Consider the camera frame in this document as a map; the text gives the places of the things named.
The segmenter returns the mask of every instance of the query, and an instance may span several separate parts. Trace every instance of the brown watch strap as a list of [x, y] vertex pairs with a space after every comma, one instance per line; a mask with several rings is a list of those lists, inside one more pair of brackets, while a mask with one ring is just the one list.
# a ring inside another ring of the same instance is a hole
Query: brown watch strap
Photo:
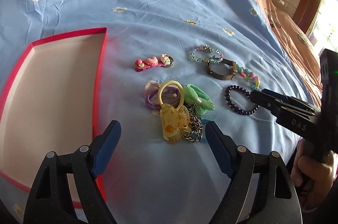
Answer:
[[219, 79], [219, 80], [223, 80], [223, 81], [232, 80], [234, 78], [234, 76], [236, 75], [236, 73], [237, 73], [236, 62], [223, 59], [222, 62], [220, 62], [220, 63], [223, 63], [223, 64], [226, 64], [228, 66], [231, 66], [233, 68], [232, 73], [229, 74], [229, 75], [218, 74], [218, 73], [214, 72], [213, 70], [211, 70], [211, 68], [210, 68], [210, 62], [207, 63], [207, 73], [209, 75], [213, 76], [214, 78]]

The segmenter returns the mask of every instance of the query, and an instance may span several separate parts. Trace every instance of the pink hair clip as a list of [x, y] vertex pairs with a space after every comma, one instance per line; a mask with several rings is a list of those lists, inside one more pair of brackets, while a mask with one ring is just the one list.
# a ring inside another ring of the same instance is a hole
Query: pink hair clip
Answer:
[[160, 57], [151, 57], [145, 60], [138, 59], [135, 62], [135, 71], [140, 72], [151, 67], [171, 67], [174, 59], [167, 54], [161, 54]]

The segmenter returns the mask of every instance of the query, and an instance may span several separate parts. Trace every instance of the green hair tie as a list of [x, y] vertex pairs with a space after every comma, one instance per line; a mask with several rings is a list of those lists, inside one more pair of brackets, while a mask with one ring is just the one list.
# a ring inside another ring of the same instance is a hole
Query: green hair tie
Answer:
[[195, 85], [187, 84], [183, 89], [184, 101], [189, 105], [197, 104], [196, 113], [199, 116], [202, 116], [208, 110], [213, 111], [215, 109], [215, 105], [210, 97]]

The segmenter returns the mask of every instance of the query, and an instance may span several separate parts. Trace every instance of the black bead bracelet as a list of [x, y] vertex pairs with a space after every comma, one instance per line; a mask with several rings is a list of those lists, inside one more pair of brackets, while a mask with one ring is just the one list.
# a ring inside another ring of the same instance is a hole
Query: black bead bracelet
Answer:
[[250, 109], [250, 110], [240, 109], [230, 99], [230, 91], [231, 90], [236, 90], [238, 92], [241, 92], [241, 93], [243, 93], [248, 98], [250, 97], [250, 92], [246, 91], [246, 89], [243, 89], [239, 85], [230, 85], [230, 86], [228, 86], [225, 89], [225, 100], [227, 101], [227, 103], [230, 106], [230, 108], [233, 109], [236, 113], [238, 113], [240, 115], [250, 115], [250, 114], [254, 113], [259, 108], [259, 105], [255, 104], [255, 106], [252, 109]]

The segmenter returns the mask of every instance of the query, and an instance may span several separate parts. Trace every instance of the silver chain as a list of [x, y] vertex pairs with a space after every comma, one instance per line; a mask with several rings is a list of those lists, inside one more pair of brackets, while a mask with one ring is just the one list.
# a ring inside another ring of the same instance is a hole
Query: silver chain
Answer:
[[203, 135], [202, 118], [196, 113], [196, 104], [188, 105], [187, 103], [184, 103], [184, 105], [189, 112], [191, 131], [186, 132], [183, 135], [183, 138], [193, 143], [199, 142]]

